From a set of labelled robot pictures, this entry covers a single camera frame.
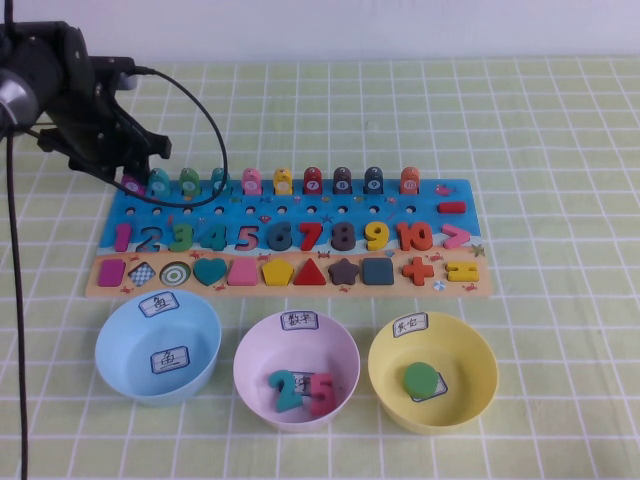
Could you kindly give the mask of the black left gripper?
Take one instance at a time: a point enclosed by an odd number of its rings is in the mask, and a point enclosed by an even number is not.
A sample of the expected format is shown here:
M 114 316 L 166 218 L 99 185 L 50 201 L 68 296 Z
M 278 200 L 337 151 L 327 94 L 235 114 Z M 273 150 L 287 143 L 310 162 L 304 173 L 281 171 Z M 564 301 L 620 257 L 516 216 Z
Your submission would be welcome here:
M 169 137 L 146 130 L 115 100 L 125 77 L 126 59 L 90 55 L 78 28 L 14 25 L 14 124 L 29 128 L 47 114 L 55 127 L 40 131 L 38 145 L 68 156 L 72 170 L 112 181 L 122 165 L 149 173 L 150 156 L 170 158 Z

